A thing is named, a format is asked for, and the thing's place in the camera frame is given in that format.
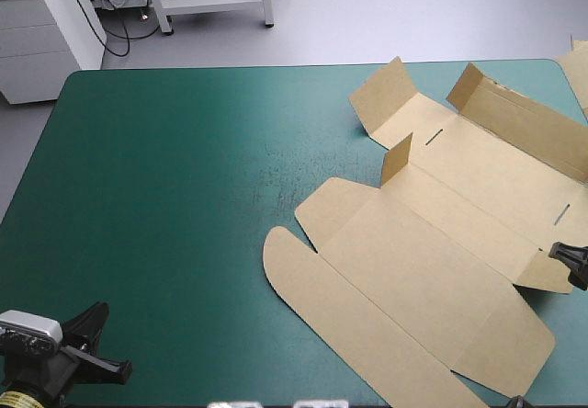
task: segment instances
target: white drawer unit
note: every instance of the white drawer unit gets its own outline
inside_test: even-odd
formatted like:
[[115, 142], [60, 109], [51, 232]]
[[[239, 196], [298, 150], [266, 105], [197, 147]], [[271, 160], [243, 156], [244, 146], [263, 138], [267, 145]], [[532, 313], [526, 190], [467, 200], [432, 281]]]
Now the white drawer unit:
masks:
[[[90, 0], [80, 0], [103, 42]], [[67, 77], [98, 70], [104, 47], [75, 0], [0, 0], [0, 92], [8, 103], [53, 100]]]

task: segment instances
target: cardboard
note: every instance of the cardboard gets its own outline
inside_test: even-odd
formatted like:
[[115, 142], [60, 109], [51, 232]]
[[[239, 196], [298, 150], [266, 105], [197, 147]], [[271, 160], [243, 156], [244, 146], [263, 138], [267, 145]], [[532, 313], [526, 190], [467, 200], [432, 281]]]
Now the cardboard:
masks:
[[586, 143], [586, 128], [474, 65], [448, 98], [459, 114], [419, 93], [400, 59], [350, 100], [389, 149], [382, 185], [331, 178], [303, 201], [318, 253], [273, 230], [274, 289], [391, 406], [480, 406], [451, 370], [525, 394], [555, 340], [513, 284], [571, 291], [547, 252], [584, 243], [588, 155], [564, 142]]
[[473, 64], [447, 98], [460, 115], [415, 93], [412, 83], [404, 84], [404, 105], [388, 109], [390, 93], [380, 87], [406, 75], [397, 58], [350, 96], [364, 125], [375, 110], [386, 112], [378, 128], [366, 127], [384, 147], [413, 135], [409, 167], [383, 189], [514, 284], [570, 292], [569, 270], [546, 253], [555, 241], [583, 244], [588, 191], [579, 182], [588, 177], [588, 128]]
[[267, 236], [264, 267], [277, 294], [395, 408], [486, 406], [286, 229]]
[[572, 51], [559, 57], [558, 63], [588, 118], [588, 40], [574, 40]]

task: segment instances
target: green table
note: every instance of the green table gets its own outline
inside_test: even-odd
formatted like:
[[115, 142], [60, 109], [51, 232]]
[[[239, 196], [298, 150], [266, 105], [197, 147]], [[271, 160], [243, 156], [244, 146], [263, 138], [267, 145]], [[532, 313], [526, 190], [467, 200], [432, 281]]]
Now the green table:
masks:
[[[481, 62], [584, 121], [559, 66]], [[409, 65], [443, 100], [463, 62]], [[74, 74], [0, 226], [1, 308], [57, 319], [111, 305], [102, 354], [126, 387], [71, 402], [383, 401], [274, 293], [267, 231], [329, 176], [377, 186], [384, 149], [347, 95], [379, 65]], [[528, 398], [588, 402], [588, 295], [525, 291], [559, 344]], [[487, 401], [505, 398], [471, 384]]]

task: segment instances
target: cardboard tab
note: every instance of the cardboard tab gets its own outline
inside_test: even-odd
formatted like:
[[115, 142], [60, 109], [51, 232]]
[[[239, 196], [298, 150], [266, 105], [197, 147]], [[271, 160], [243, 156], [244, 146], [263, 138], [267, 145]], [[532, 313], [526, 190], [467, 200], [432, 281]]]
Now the cardboard tab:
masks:
[[288, 230], [274, 228], [267, 236], [264, 268], [277, 294], [390, 406], [486, 408], [443, 364]]
[[349, 97], [366, 132], [386, 149], [412, 134], [424, 144], [455, 114], [419, 93], [400, 60], [378, 70]]
[[382, 185], [398, 174], [408, 164], [408, 155], [411, 152], [412, 140], [413, 135], [410, 134], [386, 153], [384, 164], [382, 165]]
[[375, 132], [417, 93], [400, 57], [377, 70], [349, 100], [368, 133]]
[[587, 127], [499, 85], [472, 63], [447, 100], [459, 114], [525, 153], [580, 182], [588, 180]]

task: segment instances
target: black cord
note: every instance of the black cord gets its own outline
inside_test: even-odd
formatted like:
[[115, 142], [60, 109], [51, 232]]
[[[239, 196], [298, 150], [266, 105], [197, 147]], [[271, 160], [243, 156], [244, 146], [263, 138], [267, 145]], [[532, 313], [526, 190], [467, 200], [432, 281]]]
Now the black cord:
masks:
[[92, 25], [92, 22], [90, 21], [90, 18], [88, 17], [87, 13], [85, 12], [84, 6], [80, 2], [80, 0], [75, 0], [75, 2], [77, 2], [77, 4], [79, 5], [79, 7], [82, 9], [82, 13], [84, 13], [84, 17], [85, 17], [86, 22], [88, 23], [88, 26], [92, 29], [92, 32], [96, 36], [96, 39], [98, 39], [98, 42], [100, 42], [100, 44], [105, 48], [106, 51], [108, 51], [110, 54], [115, 55], [117, 57], [125, 57], [125, 56], [129, 55], [129, 53], [130, 53], [129, 32], [127, 31], [127, 26], [126, 26], [124, 20], [122, 19], [122, 17], [120, 16], [120, 14], [119, 14], [118, 11], [116, 13], [117, 13], [117, 16], [120, 19], [121, 24], [122, 24], [122, 29], [125, 32], [125, 38], [123, 38], [123, 39], [126, 39], [127, 40], [127, 50], [124, 53], [122, 53], [122, 54], [119, 53], [119, 52], [113, 51], [109, 47], [107, 47], [107, 44], [104, 41], [102, 41], [102, 39], [100, 39], [100, 36], [98, 36], [98, 33], [96, 33], [96, 29]]
[[[118, 12], [118, 11], [119, 11], [119, 9], [118, 9], [118, 8], [116, 8], [115, 6], [112, 6], [112, 9], [113, 9], [115, 12]], [[120, 22], [121, 22], [121, 24], [122, 24], [123, 26], [125, 26], [125, 22], [124, 22], [124, 20], [122, 20], [122, 19], [121, 19], [121, 20], [120, 20]], [[110, 30], [108, 30], [108, 29], [106, 29], [106, 28], [103, 28], [103, 30], [104, 30], [106, 33], [110, 34], [111, 36], [114, 36], [115, 38], [119, 38], [119, 39], [124, 39], [124, 40], [141, 40], [141, 39], [147, 39], [147, 38], [150, 38], [150, 37], [151, 37], [153, 34], [155, 34], [155, 33], [157, 32], [157, 30], [158, 30], [158, 29], [159, 29], [159, 25], [155, 26], [155, 28], [153, 29], [153, 31], [151, 31], [151, 32], [149, 32], [149, 33], [147, 33], [147, 34], [144, 34], [144, 35], [142, 35], [142, 36], [121, 36], [120, 34], [113, 33], [112, 31], [110, 31]]]

